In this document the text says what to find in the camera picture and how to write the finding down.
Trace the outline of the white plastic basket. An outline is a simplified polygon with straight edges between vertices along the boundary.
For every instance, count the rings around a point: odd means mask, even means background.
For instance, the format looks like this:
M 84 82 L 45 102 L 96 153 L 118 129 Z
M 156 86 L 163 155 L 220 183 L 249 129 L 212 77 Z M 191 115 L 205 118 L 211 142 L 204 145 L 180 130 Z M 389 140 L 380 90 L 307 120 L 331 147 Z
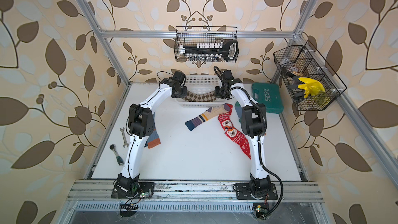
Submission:
M 189 75 L 186 77 L 185 86 L 188 95 L 185 98 L 175 99 L 182 107 L 220 107 L 226 103 L 226 99 L 216 98 L 214 90 L 221 86 L 221 81 L 216 75 Z

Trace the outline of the red bear sock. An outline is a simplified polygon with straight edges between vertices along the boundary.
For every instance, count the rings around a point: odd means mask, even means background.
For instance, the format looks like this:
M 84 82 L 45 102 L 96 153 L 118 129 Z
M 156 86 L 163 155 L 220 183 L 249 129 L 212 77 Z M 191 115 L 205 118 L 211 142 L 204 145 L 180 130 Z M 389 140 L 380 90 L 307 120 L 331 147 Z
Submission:
M 230 128 L 233 128 L 233 123 L 230 119 L 230 116 L 232 114 L 233 106 L 231 104 L 224 104 L 224 108 L 227 111 L 226 113 L 220 114 L 218 116 L 218 121 L 220 122 L 221 126 L 223 129 L 226 131 Z
M 249 147 L 249 142 L 247 138 L 240 132 L 238 129 L 230 126 L 225 126 L 225 135 L 233 141 L 235 144 L 237 144 L 240 148 L 241 151 L 249 158 L 251 159 L 251 154 L 250 154 L 250 147 Z

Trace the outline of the blue green toe sock right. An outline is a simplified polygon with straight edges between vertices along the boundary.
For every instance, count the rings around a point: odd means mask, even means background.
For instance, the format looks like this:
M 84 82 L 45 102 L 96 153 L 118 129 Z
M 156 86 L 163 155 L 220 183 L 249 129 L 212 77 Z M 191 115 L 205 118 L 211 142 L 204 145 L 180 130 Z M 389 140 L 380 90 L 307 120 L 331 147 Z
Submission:
M 241 117 L 242 117 L 242 106 L 239 104 L 239 102 L 235 103 L 235 111 L 238 116 L 238 121 L 241 122 Z

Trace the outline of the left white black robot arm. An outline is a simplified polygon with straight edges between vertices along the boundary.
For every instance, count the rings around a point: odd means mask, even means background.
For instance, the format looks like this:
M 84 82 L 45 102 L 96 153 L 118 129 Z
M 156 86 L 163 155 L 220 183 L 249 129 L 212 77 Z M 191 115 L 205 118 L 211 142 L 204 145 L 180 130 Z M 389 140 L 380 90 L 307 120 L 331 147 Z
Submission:
M 155 130 L 153 114 L 167 98 L 184 98 L 188 95 L 185 81 L 184 73 L 175 72 L 172 77 L 161 80 L 159 86 L 147 99 L 139 104 L 132 104 L 129 108 L 126 120 L 127 134 L 130 137 L 129 150 L 115 183 L 116 190 L 128 198 L 140 192 L 138 180 L 141 158 L 145 144 Z

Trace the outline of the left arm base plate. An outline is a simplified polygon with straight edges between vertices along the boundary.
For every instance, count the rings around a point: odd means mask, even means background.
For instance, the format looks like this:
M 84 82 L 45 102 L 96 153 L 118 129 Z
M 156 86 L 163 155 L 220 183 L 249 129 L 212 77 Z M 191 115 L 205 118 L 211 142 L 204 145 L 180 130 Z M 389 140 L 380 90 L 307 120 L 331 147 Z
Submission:
M 154 193 L 155 183 L 133 182 L 129 186 L 124 186 L 115 181 L 112 190 L 112 199 L 139 199 L 151 198 Z

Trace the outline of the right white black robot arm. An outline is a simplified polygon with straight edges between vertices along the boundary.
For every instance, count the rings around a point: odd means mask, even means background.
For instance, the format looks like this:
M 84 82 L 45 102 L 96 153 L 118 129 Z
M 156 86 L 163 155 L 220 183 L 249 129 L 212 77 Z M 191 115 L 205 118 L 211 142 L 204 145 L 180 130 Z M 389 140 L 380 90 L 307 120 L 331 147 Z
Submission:
M 215 88 L 215 96 L 221 99 L 236 99 L 241 110 L 241 130 L 247 137 L 250 155 L 251 171 L 249 189 L 256 199 L 263 199 L 273 192 L 271 178 L 274 176 L 280 185 L 279 199 L 282 199 L 284 186 L 280 177 L 265 166 L 264 138 L 267 129 L 266 107 L 254 100 L 244 88 L 240 79 L 235 79 L 230 70 L 221 71 L 214 66 L 214 72 L 219 77 L 221 85 Z

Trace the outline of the beige purple striped sock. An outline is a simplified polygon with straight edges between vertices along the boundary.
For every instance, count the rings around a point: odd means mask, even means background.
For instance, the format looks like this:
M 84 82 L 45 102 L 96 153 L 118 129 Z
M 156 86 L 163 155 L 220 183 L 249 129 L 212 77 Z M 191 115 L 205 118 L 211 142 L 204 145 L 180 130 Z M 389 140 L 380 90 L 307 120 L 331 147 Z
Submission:
M 188 120 L 185 122 L 185 126 L 189 129 L 189 131 L 194 130 L 199 125 L 209 121 L 214 117 L 218 117 L 221 114 L 229 113 L 232 110 L 233 106 L 231 104 L 223 104 L 221 107 L 210 107 L 205 112 L 201 113 L 197 117 Z

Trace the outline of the black pliers in basket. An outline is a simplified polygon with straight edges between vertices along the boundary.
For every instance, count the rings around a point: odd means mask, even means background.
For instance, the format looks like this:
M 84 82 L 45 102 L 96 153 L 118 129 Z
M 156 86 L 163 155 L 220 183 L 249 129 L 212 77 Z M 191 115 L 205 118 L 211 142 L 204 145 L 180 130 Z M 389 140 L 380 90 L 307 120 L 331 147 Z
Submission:
M 288 90 L 293 93 L 293 99 L 297 101 L 302 101 L 304 99 L 305 91 L 304 89 L 299 89 L 299 85 L 303 85 L 304 83 L 299 80 L 301 74 L 286 67 L 282 66 L 282 73 L 287 79 L 291 79 L 291 82 L 288 83 Z

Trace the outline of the green plastic tool case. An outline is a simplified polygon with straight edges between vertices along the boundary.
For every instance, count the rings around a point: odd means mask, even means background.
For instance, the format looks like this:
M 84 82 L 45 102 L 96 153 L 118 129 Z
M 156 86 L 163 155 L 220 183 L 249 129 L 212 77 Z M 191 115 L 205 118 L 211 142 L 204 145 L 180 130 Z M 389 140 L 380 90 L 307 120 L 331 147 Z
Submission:
M 268 83 L 253 83 L 251 85 L 253 98 L 264 104 L 266 111 L 272 114 L 280 114 L 284 110 L 279 86 Z

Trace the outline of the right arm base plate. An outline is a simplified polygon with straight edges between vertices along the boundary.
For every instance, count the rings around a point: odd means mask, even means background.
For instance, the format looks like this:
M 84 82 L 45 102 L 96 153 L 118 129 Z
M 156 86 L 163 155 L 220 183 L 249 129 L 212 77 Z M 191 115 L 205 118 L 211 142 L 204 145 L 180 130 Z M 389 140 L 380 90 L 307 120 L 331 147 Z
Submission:
M 236 183 L 233 185 L 237 200 L 278 200 L 278 193 L 275 184 L 270 188 L 254 190 L 249 183 Z

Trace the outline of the ratchet wrench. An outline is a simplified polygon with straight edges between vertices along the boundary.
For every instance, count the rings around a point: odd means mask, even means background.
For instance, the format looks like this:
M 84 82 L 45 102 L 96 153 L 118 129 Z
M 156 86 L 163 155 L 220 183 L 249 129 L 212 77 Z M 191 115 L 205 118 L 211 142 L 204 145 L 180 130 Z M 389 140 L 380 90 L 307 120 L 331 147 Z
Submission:
M 111 144 L 109 146 L 110 150 L 114 153 L 114 155 L 116 156 L 116 160 L 119 166 L 123 166 L 124 165 L 124 161 L 121 158 L 121 156 L 118 154 L 117 150 L 116 150 L 116 146 L 114 144 Z

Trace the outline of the socket set holder black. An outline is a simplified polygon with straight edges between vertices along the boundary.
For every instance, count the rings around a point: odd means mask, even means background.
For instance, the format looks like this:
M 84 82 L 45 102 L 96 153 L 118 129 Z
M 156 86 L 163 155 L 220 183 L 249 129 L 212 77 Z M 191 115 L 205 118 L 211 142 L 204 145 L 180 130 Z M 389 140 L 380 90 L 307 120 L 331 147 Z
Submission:
M 233 62 L 239 54 L 238 42 L 234 40 L 218 43 L 197 43 L 194 45 L 180 45 L 177 57 L 190 61 Z

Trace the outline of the silver open-end wrench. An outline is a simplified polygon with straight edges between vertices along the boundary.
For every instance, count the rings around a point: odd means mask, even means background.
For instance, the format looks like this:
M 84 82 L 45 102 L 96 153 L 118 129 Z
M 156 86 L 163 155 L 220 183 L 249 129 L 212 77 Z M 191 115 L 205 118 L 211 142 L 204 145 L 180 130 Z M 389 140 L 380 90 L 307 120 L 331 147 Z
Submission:
M 128 143 L 127 138 L 126 138 L 126 131 L 125 131 L 125 128 L 120 128 L 120 132 L 121 132 L 122 138 L 123 138 L 123 147 L 124 147 L 124 148 L 128 148 L 129 143 Z

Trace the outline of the blue orange striped sock left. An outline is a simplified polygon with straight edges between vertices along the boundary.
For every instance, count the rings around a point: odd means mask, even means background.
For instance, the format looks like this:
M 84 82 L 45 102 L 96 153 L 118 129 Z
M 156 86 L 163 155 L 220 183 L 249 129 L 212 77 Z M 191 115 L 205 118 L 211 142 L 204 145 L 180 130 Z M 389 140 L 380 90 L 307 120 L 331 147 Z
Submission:
M 151 133 L 151 135 L 149 136 L 149 138 L 145 144 L 145 147 L 147 147 L 148 149 L 151 149 L 160 144 L 161 144 L 161 141 L 160 141 L 159 135 L 157 133 L 157 129 L 156 129 L 156 127 L 154 127 L 154 130 Z

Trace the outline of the yellow rubber glove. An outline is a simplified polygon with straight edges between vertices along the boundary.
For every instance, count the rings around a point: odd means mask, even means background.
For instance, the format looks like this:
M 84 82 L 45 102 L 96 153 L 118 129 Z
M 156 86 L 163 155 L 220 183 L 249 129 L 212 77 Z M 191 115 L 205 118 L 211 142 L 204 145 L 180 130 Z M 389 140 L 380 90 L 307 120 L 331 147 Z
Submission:
M 304 90 L 304 98 L 306 99 L 309 95 L 316 96 L 320 93 L 325 93 L 325 88 L 321 82 L 307 78 L 299 77 L 298 80 L 301 82 L 297 87 Z

